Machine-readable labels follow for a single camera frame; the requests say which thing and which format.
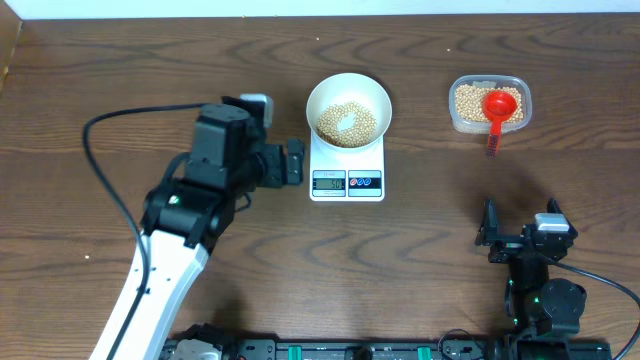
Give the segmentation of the red plastic measuring scoop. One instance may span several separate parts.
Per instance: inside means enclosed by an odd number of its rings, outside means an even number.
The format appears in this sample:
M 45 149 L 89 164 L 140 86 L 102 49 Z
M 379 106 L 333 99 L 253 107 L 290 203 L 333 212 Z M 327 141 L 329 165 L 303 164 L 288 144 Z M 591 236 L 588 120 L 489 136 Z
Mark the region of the red plastic measuring scoop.
M 502 138 L 502 125 L 516 112 L 516 99 L 504 91 L 489 92 L 483 99 L 482 111 L 491 122 L 486 155 L 495 157 L 498 154 Z

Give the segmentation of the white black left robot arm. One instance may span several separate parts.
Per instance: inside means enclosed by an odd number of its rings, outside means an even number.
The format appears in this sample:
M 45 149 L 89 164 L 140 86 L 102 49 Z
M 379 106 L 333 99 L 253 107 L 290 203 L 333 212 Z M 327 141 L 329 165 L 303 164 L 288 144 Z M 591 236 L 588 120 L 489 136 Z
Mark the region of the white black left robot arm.
M 274 105 L 265 94 L 196 103 L 192 148 L 174 157 L 135 222 L 132 264 L 91 356 L 156 359 L 178 310 L 218 238 L 238 212 L 240 197 L 258 187 L 299 185 L 304 144 L 269 144 Z

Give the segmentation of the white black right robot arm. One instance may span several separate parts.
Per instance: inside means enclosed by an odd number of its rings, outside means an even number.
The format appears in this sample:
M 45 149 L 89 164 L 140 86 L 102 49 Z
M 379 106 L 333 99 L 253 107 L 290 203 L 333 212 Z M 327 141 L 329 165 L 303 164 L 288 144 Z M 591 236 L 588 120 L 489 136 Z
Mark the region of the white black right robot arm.
M 555 199 L 547 210 L 522 226 L 518 235 L 504 234 L 494 202 L 484 205 L 483 220 L 475 240 L 489 248 L 488 261 L 505 264 L 509 277 L 505 290 L 507 315 L 514 330 L 489 341 L 486 359 L 571 360 L 570 338 L 580 331 L 586 306 L 586 290 L 567 279 L 551 278 L 549 267 L 557 265 L 577 238 L 577 230 Z

